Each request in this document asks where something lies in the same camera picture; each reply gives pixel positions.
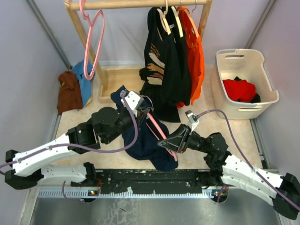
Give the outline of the navy blue t shirt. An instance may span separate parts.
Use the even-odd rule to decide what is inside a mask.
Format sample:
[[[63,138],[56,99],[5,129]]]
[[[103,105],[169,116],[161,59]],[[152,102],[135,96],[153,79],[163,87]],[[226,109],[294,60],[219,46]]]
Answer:
[[[111,100],[116,104],[117,110],[120,113],[121,103],[120,93],[122,90],[127,90],[124,85],[117,89],[117,91],[111,94]],[[165,136],[169,135],[169,130],[166,125],[159,121],[157,115],[151,110],[150,114],[155,119]],[[137,160],[149,160],[157,170],[171,171],[178,167],[178,161],[176,161],[167,149],[158,146],[158,139],[162,139],[161,134],[157,130],[156,126],[150,119],[144,119],[141,125],[138,126],[138,137],[132,147],[125,150],[126,153]],[[124,146],[128,146],[134,139],[135,129],[132,126],[122,133]]]

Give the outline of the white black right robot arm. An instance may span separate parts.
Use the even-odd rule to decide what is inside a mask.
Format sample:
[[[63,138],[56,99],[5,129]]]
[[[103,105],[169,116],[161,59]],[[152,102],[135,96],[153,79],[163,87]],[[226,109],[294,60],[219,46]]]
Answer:
[[[228,145],[221,133],[201,137],[181,124],[166,139],[158,141],[160,147],[184,153],[186,149],[205,153],[204,161],[210,168],[210,182],[216,186],[223,184],[245,190],[270,204],[280,215],[296,220],[300,211],[300,183],[287,173],[280,175],[250,166],[228,151]]]

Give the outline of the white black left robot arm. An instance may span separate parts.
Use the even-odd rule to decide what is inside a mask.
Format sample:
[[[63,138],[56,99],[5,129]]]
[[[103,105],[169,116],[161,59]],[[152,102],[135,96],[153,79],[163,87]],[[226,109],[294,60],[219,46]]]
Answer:
[[[145,106],[136,109],[121,107],[121,111],[104,107],[93,113],[87,122],[80,123],[40,147],[26,152],[9,150],[5,164],[1,165],[11,166],[9,171],[3,173],[5,183],[16,190],[29,189],[43,182],[60,181],[92,186],[98,180],[93,164],[86,162],[78,166],[57,166],[52,163],[90,151],[112,154],[131,148],[138,138],[138,126],[149,112],[150,108]],[[129,144],[116,150],[101,150],[102,143],[110,144],[130,128],[134,128],[135,133]]]

